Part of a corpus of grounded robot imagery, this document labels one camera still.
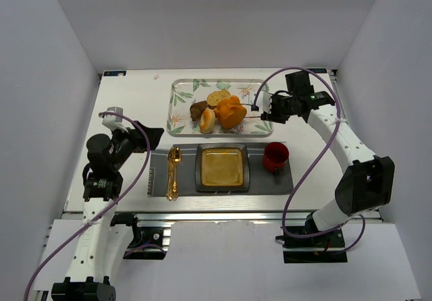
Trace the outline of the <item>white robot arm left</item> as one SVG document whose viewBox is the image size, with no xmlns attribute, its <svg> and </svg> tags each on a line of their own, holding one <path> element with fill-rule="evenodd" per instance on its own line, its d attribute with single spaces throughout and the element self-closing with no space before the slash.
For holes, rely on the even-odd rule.
<svg viewBox="0 0 432 301">
<path fill-rule="evenodd" d="M 135 121 L 127 128 L 108 121 L 111 135 L 95 134 L 86 142 L 88 164 L 83 170 L 83 232 L 78 235 L 65 278 L 54 283 L 53 300 L 115 300 L 115 275 L 129 245 L 139 238 L 137 217 L 116 214 L 123 194 L 120 169 L 134 153 L 155 150 L 164 133 Z"/>
</svg>

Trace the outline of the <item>large orange bread loaf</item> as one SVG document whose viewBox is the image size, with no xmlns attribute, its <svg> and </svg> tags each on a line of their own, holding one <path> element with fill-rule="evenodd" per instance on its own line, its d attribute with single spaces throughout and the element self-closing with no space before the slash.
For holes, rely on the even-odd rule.
<svg viewBox="0 0 432 301">
<path fill-rule="evenodd" d="M 215 108 L 215 115 L 222 128 L 230 129 L 242 122 L 246 117 L 247 110 L 240 103 L 237 96 L 230 96 L 218 103 Z"/>
</svg>

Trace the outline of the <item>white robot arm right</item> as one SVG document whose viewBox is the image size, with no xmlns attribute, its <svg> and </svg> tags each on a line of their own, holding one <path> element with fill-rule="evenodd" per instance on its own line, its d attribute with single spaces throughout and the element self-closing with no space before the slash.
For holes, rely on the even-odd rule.
<svg viewBox="0 0 432 301">
<path fill-rule="evenodd" d="M 363 144 L 342 117 L 342 108 L 329 84 L 317 92 L 311 84 L 312 70 L 293 69 L 286 74 L 288 95 L 272 96 L 272 109 L 280 116 L 302 117 L 325 141 L 325 147 L 298 183 L 298 190 L 327 151 L 331 151 L 342 170 L 333 200 L 311 213 L 303 230 L 295 234 L 288 227 L 283 233 L 295 240 L 312 240 L 340 229 L 355 216 L 389 204 L 394 182 L 395 164 L 390 157 L 380 157 Z"/>
</svg>

